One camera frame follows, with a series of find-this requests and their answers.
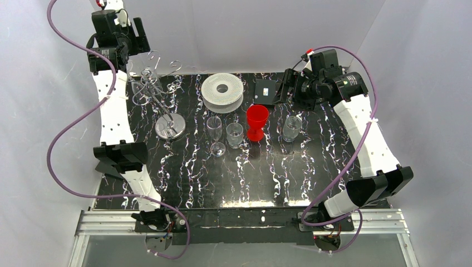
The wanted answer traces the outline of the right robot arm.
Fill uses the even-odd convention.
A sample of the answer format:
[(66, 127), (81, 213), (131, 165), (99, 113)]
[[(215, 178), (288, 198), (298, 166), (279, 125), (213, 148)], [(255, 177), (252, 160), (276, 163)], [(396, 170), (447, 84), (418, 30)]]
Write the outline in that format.
[(305, 208), (301, 222), (309, 226), (333, 223), (367, 204), (394, 196), (414, 176), (411, 167), (400, 164), (382, 135), (375, 117), (378, 103), (372, 80), (365, 81), (357, 72), (345, 73), (337, 50), (337, 46), (308, 50), (301, 56), (304, 69), (286, 69), (273, 99), (279, 104), (291, 96), (305, 110), (327, 102), (355, 147), (349, 164), (360, 164), (361, 179), (349, 181), (327, 200), (316, 198)]

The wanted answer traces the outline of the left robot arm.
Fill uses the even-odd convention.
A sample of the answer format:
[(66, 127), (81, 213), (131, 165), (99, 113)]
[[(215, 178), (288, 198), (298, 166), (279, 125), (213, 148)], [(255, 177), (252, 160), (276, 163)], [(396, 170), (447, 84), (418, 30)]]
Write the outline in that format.
[(127, 113), (126, 65), (130, 56), (150, 51), (139, 17), (129, 20), (124, 8), (104, 9), (91, 15), (95, 34), (86, 47), (92, 78), (99, 98), (106, 101), (100, 107), (100, 145), (94, 148), (99, 166), (105, 173), (123, 178), (138, 201), (141, 222), (161, 208), (160, 194), (146, 169), (148, 151), (145, 143), (135, 142)]

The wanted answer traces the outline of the clear champagne flute glass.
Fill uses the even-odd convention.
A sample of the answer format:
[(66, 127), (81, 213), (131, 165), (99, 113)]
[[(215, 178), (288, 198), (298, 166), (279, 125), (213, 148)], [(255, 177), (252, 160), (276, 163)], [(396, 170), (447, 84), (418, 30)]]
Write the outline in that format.
[(226, 146), (219, 141), (223, 133), (223, 124), (221, 119), (218, 116), (212, 116), (207, 119), (206, 126), (208, 134), (212, 140), (210, 152), (215, 157), (223, 156), (226, 152)]

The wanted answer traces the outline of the red wine glass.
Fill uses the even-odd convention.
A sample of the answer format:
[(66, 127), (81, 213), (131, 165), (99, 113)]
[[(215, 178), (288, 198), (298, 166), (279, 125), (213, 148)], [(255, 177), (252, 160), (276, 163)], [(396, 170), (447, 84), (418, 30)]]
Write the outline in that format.
[(252, 105), (247, 109), (246, 116), (249, 125), (247, 131), (248, 139), (253, 142), (260, 141), (264, 136), (263, 127), (266, 125), (269, 117), (268, 109), (263, 105)]

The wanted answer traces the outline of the white filament spool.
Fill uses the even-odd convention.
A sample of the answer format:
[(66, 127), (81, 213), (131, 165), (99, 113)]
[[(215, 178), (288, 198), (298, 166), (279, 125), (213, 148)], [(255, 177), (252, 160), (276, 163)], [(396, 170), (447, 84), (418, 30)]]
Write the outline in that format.
[(205, 107), (218, 114), (238, 109), (243, 102), (242, 80), (230, 73), (216, 73), (204, 80), (201, 96)]

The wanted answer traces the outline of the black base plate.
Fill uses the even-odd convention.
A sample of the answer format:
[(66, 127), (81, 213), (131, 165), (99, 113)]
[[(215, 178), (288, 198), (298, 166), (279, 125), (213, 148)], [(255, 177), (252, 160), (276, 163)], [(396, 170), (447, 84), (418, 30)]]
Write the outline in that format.
[(351, 216), (328, 226), (302, 223), (302, 207), (167, 208), (131, 214), (135, 232), (170, 238), (172, 245), (210, 243), (295, 243), (313, 245), (313, 233), (337, 238), (353, 231)]

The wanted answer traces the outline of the chrome wine glass rack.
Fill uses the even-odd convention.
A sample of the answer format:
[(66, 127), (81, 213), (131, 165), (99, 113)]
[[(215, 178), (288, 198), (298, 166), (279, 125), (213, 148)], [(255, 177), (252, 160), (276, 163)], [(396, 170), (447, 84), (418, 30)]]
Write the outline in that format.
[[(152, 71), (154, 71), (154, 73), (157, 75), (161, 83), (161, 79), (164, 78), (165, 76), (159, 75), (156, 72), (159, 62), (161, 60), (160, 52), (156, 50), (152, 50), (148, 52), (147, 60), (150, 63), (155, 63), (155, 64), (153, 66), (146, 66), (143, 69), (150, 68)], [(141, 73), (139, 73), (138, 75), (129, 73), (129, 82), (130, 82), (130, 77), (134, 75), (139, 77)], [(161, 83), (161, 86), (162, 86), (162, 94), (157, 97), (158, 100), (151, 101), (150, 103), (148, 103), (155, 106), (157, 108), (157, 113), (159, 114), (156, 120), (154, 129), (158, 138), (162, 140), (176, 140), (184, 134), (186, 130), (186, 122), (181, 114), (169, 111), (169, 109), (164, 104), (165, 96), (174, 93), (175, 90), (165, 88), (162, 83)]]

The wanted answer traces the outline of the black flat box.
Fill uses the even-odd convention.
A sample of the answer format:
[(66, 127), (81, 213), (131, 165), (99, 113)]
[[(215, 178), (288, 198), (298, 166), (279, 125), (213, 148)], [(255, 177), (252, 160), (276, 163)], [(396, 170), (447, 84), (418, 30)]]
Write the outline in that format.
[(273, 107), (276, 85), (275, 80), (257, 79), (255, 82), (254, 104)]

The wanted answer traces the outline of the clear wide wine glass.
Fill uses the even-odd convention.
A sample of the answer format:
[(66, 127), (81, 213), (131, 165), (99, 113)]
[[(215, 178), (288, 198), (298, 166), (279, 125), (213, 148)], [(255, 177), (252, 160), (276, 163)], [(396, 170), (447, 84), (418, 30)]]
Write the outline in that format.
[(150, 68), (141, 71), (141, 75), (130, 77), (133, 92), (132, 101), (135, 105), (144, 106), (151, 101), (157, 101), (162, 94), (162, 86), (157, 75)]

